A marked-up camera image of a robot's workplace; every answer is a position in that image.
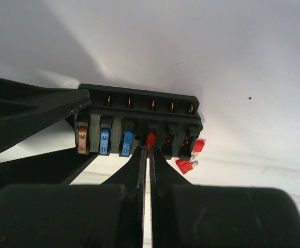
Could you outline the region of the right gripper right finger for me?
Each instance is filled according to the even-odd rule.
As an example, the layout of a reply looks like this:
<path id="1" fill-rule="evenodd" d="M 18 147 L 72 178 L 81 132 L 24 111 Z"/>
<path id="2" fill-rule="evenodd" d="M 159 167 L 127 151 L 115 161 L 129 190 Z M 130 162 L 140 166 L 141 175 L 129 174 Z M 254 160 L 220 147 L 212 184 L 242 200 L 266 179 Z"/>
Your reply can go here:
<path id="1" fill-rule="evenodd" d="M 149 155 L 153 247 L 300 247 L 300 213 L 275 188 L 190 183 Z"/>

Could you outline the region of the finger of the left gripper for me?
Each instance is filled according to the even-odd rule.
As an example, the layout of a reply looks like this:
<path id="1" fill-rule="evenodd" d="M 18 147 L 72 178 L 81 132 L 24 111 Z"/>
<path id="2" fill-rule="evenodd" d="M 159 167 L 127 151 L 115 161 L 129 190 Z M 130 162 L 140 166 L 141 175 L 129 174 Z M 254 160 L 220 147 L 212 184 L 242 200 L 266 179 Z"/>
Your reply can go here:
<path id="1" fill-rule="evenodd" d="M 90 103 L 86 89 L 46 88 L 0 78 L 0 153 Z"/>
<path id="2" fill-rule="evenodd" d="M 73 182 L 97 153 L 78 154 L 75 148 L 0 163 L 0 190 L 11 184 L 66 184 Z"/>

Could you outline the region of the black fuse box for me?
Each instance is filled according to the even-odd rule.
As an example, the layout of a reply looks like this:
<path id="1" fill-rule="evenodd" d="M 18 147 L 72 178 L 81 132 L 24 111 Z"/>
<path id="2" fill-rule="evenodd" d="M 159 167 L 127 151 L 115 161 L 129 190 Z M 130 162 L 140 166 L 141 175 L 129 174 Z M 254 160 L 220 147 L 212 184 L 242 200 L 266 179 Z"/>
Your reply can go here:
<path id="1" fill-rule="evenodd" d="M 91 84 L 81 84 L 79 89 L 89 92 L 91 103 L 67 118 L 74 128 L 76 148 L 79 127 L 88 129 L 88 154 L 98 155 L 100 132 L 104 128 L 110 130 L 108 155 L 119 155 L 124 131 L 133 132 L 130 155 L 137 146 L 146 146 L 148 133 L 154 132 L 154 147 L 166 159 L 190 159 L 203 130 L 197 97 Z"/>

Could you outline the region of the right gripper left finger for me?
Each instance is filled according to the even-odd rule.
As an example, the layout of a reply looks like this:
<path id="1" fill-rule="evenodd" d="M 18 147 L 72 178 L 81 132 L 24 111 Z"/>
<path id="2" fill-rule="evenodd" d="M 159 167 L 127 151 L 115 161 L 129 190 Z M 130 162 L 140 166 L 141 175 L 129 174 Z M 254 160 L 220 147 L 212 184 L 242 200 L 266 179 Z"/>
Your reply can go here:
<path id="1" fill-rule="evenodd" d="M 0 247 L 142 247 L 146 149 L 99 185 L 0 190 Z"/>

